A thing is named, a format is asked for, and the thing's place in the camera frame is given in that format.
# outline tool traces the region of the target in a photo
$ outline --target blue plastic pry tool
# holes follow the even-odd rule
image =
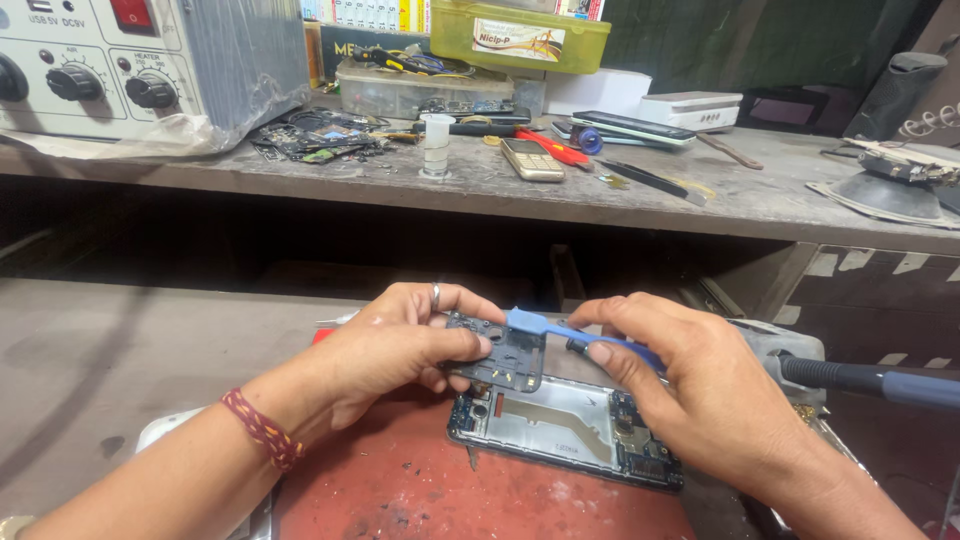
[[[656,371],[658,375],[666,373],[666,366],[663,365],[663,361],[660,360],[660,357],[639,343],[625,341],[623,339],[616,339],[615,337],[593,335],[592,333],[577,331],[573,330],[572,328],[562,327],[560,325],[553,325],[550,324],[550,322],[547,321],[546,317],[543,315],[537,315],[536,313],[531,313],[530,311],[524,311],[519,307],[514,307],[510,311],[507,311],[507,327],[517,331],[532,333],[534,335],[544,335],[548,332],[555,333],[556,335],[572,337],[573,339],[586,341],[587,343],[593,341],[610,341],[611,343],[623,345],[627,349],[635,352],[638,356],[643,358],[643,361],[647,362],[647,365]]]

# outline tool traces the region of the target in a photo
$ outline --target white box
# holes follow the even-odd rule
[[[646,95],[653,78],[635,71],[599,69],[592,75],[546,72],[543,112],[569,116],[580,110],[636,117],[640,97]]]
[[[646,95],[636,117],[693,132],[722,130],[736,123],[742,99],[743,94],[721,92]]]

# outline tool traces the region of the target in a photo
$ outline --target black knob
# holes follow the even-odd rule
[[[10,58],[0,54],[0,101],[22,101],[29,91],[23,71]]]
[[[144,109],[166,109],[177,104],[177,93],[157,75],[142,73],[125,85],[131,101]]]
[[[94,101],[104,95],[96,75],[75,65],[55,67],[47,71],[47,85],[67,101]]]

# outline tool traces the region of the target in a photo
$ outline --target fingernail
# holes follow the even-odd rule
[[[493,350],[493,344],[482,335],[478,335],[477,337],[480,338],[480,352],[483,353],[484,356],[489,356]]]
[[[613,349],[603,341],[594,341],[587,345],[587,356],[594,362],[606,366],[607,363],[610,362],[611,357],[613,357]]]

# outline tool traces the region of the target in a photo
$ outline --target forearm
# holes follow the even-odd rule
[[[804,540],[924,539],[924,535],[855,463],[813,436],[798,441],[803,457],[786,481],[758,498]]]
[[[305,377],[290,364],[243,387],[245,398],[292,437],[321,434],[324,414],[297,399]],[[226,538],[279,479],[264,449],[222,404],[167,433],[21,540],[210,540]]]

